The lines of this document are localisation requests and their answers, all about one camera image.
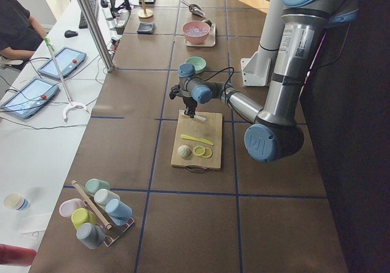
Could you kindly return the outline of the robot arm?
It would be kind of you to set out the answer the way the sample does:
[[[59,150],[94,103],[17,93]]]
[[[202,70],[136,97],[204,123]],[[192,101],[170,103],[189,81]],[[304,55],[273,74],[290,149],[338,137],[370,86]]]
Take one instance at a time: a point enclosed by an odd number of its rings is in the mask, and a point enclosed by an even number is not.
[[[189,63],[179,66],[169,97],[181,97],[190,117],[199,104],[220,99],[250,123],[244,145],[257,161],[293,155],[304,141],[296,105],[324,30],[350,23],[357,11],[358,0],[271,0],[258,50],[241,61],[244,75],[268,86],[264,105],[226,83],[202,80]]]

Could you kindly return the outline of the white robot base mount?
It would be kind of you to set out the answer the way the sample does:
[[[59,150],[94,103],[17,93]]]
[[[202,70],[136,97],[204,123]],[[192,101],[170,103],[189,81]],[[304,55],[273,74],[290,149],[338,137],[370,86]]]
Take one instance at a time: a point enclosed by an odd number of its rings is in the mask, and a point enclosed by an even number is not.
[[[281,0],[270,0],[268,13],[257,51],[250,58],[241,59],[243,84],[249,87],[268,86],[276,63],[285,24]]]

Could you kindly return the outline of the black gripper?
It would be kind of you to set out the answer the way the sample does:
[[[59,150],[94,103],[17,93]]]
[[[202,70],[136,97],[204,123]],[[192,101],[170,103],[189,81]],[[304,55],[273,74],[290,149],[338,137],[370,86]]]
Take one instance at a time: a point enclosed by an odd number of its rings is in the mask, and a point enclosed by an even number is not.
[[[171,90],[169,92],[169,98],[171,100],[175,99],[176,97],[180,97],[183,99],[183,103],[186,106],[185,114],[190,118],[194,118],[197,102],[192,97],[185,96],[179,84],[171,87]]]

